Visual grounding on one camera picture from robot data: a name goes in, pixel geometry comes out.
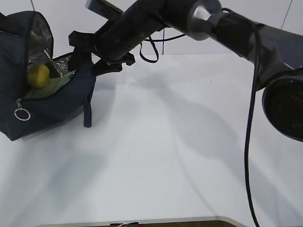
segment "metal ring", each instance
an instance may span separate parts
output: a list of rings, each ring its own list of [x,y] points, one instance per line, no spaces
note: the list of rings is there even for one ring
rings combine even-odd
[[[18,111],[21,111],[21,110],[28,114],[28,118],[22,119],[22,118],[18,117],[17,113],[18,113]],[[26,109],[19,108],[19,109],[15,110],[15,117],[20,121],[27,122],[31,118],[31,115],[30,115],[29,111],[27,111]]]

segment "zipper pull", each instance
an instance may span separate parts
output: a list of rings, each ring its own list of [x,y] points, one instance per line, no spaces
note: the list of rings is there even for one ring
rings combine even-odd
[[[17,106],[18,106],[19,110],[22,109],[21,98],[17,99]]]
[[[18,98],[18,99],[16,100],[16,103],[17,103],[18,109],[15,110],[15,117],[16,117],[18,120],[20,120],[20,121],[27,122],[27,121],[31,118],[31,115],[30,115],[29,111],[22,108],[22,105],[21,105],[21,98]]]

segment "table surface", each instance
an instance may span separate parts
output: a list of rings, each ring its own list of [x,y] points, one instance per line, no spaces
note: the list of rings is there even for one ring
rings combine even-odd
[[[16,142],[1,134],[0,226],[253,226],[243,164],[252,74],[232,53],[137,58],[98,78],[91,129],[80,115]],[[302,226],[303,143],[270,125],[261,96],[250,146],[256,213],[261,226]]]

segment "zipper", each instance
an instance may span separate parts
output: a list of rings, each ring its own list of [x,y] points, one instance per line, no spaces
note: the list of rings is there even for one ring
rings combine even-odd
[[[70,81],[68,81],[66,84],[64,84],[62,87],[60,87],[58,90],[56,90],[56,92],[52,93],[50,96],[47,97],[43,97],[43,98],[18,98],[17,101],[19,100],[20,104],[24,103],[24,102],[39,102],[39,101],[45,101],[47,99],[53,98],[55,97],[58,93],[60,93],[66,86],[69,85],[69,83],[72,82],[72,80],[76,77],[76,72],[74,72],[74,75],[72,76],[72,78],[70,79]]]
[[[16,101],[16,103],[17,103],[18,109],[15,110],[15,117],[16,117],[18,120],[20,120],[20,121],[27,122],[27,121],[31,118],[31,115],[30,115],[29,111],[26,110],[26,109],[24,109],[24,108],[22,108],[22,105],[21,105],[21,98],[18,98],[17,101]],[[19,117],[19,116],[18,116],[18,113],[19,113],[19,112],[25,112],[25,113],[27,114],[27,117],[24,117],[24,118]]]
[[[50,96],[47,96],[47,97],[43,97],[43,98],[26,98],[26,99],[22,99],[22,98],[18,98],[16,100],[16,103],[17,103],[17,107],[18,109],[15,110],[15,117],[20,120],[20,121],[28,121],[30,120],[31,118],[31,114],[28,110],[22,108],[22,104],[21,103],[24,103],[24,102],[39,102],[39,101],[44,101],[44,100],[47,100],[47,99],[50,99],[50,98],[53,98],[54,96],[56,96],[59,92],[61,92],[67,85],[69,85],[69,83],[76,77],[76,72],[74,72],[74,75],[73,77],[70,79],[70,81],[66,84],[64,84],[61,88],[59,88],[56,92],[54,92],[53,94],[51,94]],[[18,112],[20,111],[24,111],[26,114],[27,114],[27,118],[20,118],[18,116]]]

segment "lemon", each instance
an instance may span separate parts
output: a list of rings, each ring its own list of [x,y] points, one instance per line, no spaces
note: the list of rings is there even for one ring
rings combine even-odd
[[[46,65],[35,65],[27,74],[27,83],[34,88],[44,88],[49,81],[49,69]]]

